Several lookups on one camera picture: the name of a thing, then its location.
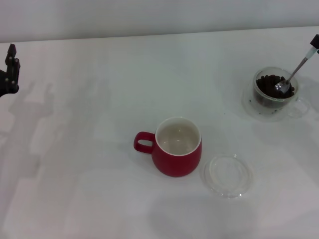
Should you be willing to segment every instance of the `white wall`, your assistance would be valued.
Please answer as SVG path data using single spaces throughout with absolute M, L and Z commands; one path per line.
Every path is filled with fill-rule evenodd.
M 318 0 L 2 0 L 0 42 L 319 25 Z

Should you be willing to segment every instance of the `glass saucer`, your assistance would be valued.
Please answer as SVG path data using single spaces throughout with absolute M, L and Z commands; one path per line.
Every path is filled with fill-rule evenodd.
M 202 174 L 205 184 L 226 198 L 242 196 L 253 181 L 252 170 L 236 154 L 213 158 L 205 164 Z

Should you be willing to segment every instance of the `spoon handle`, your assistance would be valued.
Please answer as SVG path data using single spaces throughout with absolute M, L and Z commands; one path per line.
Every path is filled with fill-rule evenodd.
M 297 73 L 297 71 L 299 71 L 299 69 L 308 61 L 308 58 L 305 57 L 301 63 L 297 66 L 297 68 L 294 70 L 294 72 L 291 74 L 291 76 L 289 77 L 289 79 L 286 81 L 286 84 L 289 84 L 290 80 L 292 79 L 292 77 L 294 77 L 294 75 Z

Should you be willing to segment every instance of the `mug handle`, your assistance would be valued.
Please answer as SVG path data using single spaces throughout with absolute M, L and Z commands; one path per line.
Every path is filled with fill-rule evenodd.
M 154 144 L 155 134 L 148 132 L 139 132 L 134 139 L 134 149 L 138 152 L 149 153 L 151 154 L 153 151 L 152 146 L 147 146 L 139 143 L 139 140 L 147 140 Z
M 296 99 L 295 102 L 293 102 L 293 104 L 291 105 L 289 111 L 288 111 L 288 115 L 291 118 L 301 118 L 302 116 L 304 116 L 310 109 L 310 103 L 302 98 L 302 97 L 298 97 Z

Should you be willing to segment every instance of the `metal spoon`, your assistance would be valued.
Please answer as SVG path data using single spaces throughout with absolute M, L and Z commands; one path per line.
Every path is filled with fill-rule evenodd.
M 304 58 L 301 63 L 297 66 L 297 68 L 294 70 L 294 72 L 291 74 L 291 76 L 287 80 L 283 80 L 275 85 L 276 91 L 281 91 L 283 94 L 286 93 L 289 90 L 290 87 L 290 80 L 294 75 L 299 71 L 299 69 L 308 61 L 308 58 Z
M 308 51 L 306 57 L 301 61 L 301 63 L 297 66 L 294 72 L 291 74 L 289 79 L 283 80 L 275 85 L 276 91 L 281 91 L 283 94 L 289 90 L 290 80 L 294 75 L 299 71 L 299 69 L 318 51 L 319 49 L 319 35 L 317 34 L 310 43 L 312 45 L 311 49 Z

